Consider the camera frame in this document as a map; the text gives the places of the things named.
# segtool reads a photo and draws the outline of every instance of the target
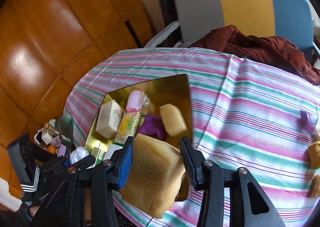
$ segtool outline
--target metal bolt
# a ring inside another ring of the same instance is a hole
[[[203,161],[203,164],[204,164],[205,166],[212,166],[212,165],[213,165],[213,162],[212,162],[211,160],[204,160],[204,161]]]
[[[71,166],[71,167],[68,168],[68,173],[69,173],[69,174],[73,174],[73,173],[75,173],[76,171],[77,171],[77,169],[76,169],[74,166]]]
[[[104,166],[111,166],[112,165],[112,161],[110,159],[107,159],[105,161],[102,162]]]
[[[241,174],[247,174],[247,173],[248,173],[248,170],[247,170],[245,167],[240,167],[240,168],[239,168],[239,172],[240,172]]]

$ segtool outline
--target gold box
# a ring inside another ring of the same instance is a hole
[[[189,132],[192,132],[192,113],[189,94],[188,77],[186,74],[179,74],[160,79],[150,80],[142,83],[138,83],[132,86],[128,86],[116,91],[108,93],[102,104],[114,99],[125,110],[128,97],[134,89],[144,91],[149,97],[151,103],[155,106],[155,111],[152,115],[160,116],[159,107],[168,103],[177,106],[183,118],[188,126]],[[98,110],[93,123],[91,125],[85,148],[92,151],[94,147],[97,147],[103,151],[108,150],[108,146],[113,142],[113,139],[106,139],[98,132],[96,132],[97,119],[99,115]],[[168,136],[166,142],[179,149],[179,138]],[[182,179],[182,185],[180,191],[176,197],[176,201],[184,201],[188,197],[189,183],[186,176]]]

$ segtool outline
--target orange ball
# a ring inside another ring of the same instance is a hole
[[[56,154],[56,148],[52,145],[48,147],[48,152],[51,154]]]

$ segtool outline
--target multicolored chair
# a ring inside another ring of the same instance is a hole
[[[180,27],[182,39],[175,46],[188,47],[211,30],[235,25],[245,35],[289,39],[311,60],[313,23],[306,0],[174,0],[178,21],[152,38],[156,47]]]

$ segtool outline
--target red jacket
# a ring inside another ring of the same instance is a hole
[[[200,47],[247,58],[298,75],[314,85],[320,84],[320,71],[305,60],[303,52],[280,36],[258,38],[243,35],[229,25],[212,30],[190,47]]]

